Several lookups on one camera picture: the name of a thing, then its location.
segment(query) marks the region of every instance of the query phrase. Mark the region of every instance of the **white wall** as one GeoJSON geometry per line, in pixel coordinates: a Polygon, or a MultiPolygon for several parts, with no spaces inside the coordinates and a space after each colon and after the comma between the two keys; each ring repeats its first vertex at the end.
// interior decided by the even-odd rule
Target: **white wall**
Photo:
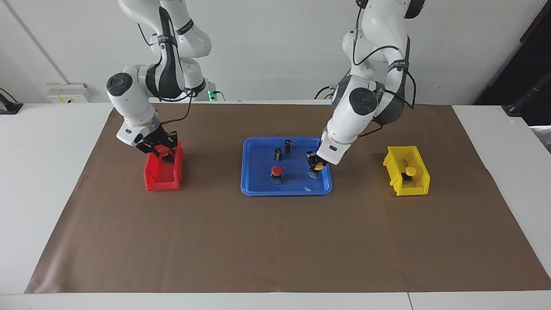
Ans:
{"type": "MultiPolygon", "coordinates": [[[[94,101],[125,65],[153,63],[136,24],[117,0],[7,1],[72,83],[94,101]]],[[[427,0],[406,21],[418,101],[471,104],[518,49],[545,0],[427,0]]],[[[341,49],[355,22],[353,0],[187,0],[213,42],[199,59],[228,100],[311,99],[350,64],[341,49]]],[[[0,1],[0,86],[20,100],[46,102],[60,77],[0,1]]]]}

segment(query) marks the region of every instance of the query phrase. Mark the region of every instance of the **white table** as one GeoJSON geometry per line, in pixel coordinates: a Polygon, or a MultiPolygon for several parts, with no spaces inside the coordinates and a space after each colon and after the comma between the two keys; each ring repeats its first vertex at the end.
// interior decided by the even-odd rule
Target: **white table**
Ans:
{"type": "MultiPolygon", "coordinates": [[[[319,104],[320,100],[262,103],[319,104]]],[[[17,116],[0,116],[4,144],[0,152],[0,310],[551,308],[551,291],[22,295],[111,107],[26,105],[17,116]]],[[[454,110],[550,274],[551,154],[521,119],[505,116],[500,107],[456,106],[454,110]]]]}

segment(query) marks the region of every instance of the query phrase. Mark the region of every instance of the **white robotic arm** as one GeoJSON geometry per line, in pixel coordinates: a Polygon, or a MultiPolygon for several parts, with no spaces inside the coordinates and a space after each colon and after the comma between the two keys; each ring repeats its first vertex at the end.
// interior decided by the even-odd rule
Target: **white robotic arm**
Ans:
{"type": "Polygon", "coordinates": [[[333,117],[323,131],[318,150],[307,154],[313,178],[328,163],[338,164],[370,121],[380,126],[389,124],[396,121],[404,109],[409,37],[403,21],[419,14],[424,0],[358,0],[357,3],[365,8],[363,31],[356,29],[344,37],[343,50],[352,68],[335,91],[333,117]],[[372,61],[388,63],[385,84],[373,81],[372,61]]]}
{"type": "Polygon", "coordinates": [[[149,97],[178,101],[206,93],[209,82],[191,58],[209,55],[212,43],[194,24],[183,0],[118,2],[128,17],[154,29],[150,45],[160,60],[152,65],[128,66],[107,81],[107,94],[125,118],[117,138],[158,155],[155,146],[176,147],[177,134],[164,131],[149,97]]]}

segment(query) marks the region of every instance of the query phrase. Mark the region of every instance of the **yellow container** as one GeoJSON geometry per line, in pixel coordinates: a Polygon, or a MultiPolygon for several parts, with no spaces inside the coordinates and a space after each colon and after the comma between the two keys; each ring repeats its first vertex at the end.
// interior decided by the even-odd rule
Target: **yellow container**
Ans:
{"type": "Polygon", "coordinates": [[[383,165],[388,170],[390,186],[394,187],[396,196],[426,195],[429,193],[429,172],[426,170],[416,146],[389,146],[383,165]],[[405,173],[408,167],[415,168],[408,169],[408,173],[414,172],[414,175],[410,182],[404,184],[402,173],[405,173]]]}

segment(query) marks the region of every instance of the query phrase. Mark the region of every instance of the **brown tablecloth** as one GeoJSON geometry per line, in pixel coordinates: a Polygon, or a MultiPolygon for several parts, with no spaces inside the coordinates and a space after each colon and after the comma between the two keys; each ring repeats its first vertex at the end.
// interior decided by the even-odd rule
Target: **brown tablecloth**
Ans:
{"type": "MultiPolygon", "coordinates": [[[[181,104],[157,105],[162,119],[181,104]]],[[[242,142],[318,136],[330,106],[193,104],[180,191],[148,193],[111,113],[26,289],[53,292],[548,290],[551,281],[450,106],[360,138],[319,197],[248,197],[242,142]],[[397,197],[387,146],[416,145],[429,195],[397,197]]]]}

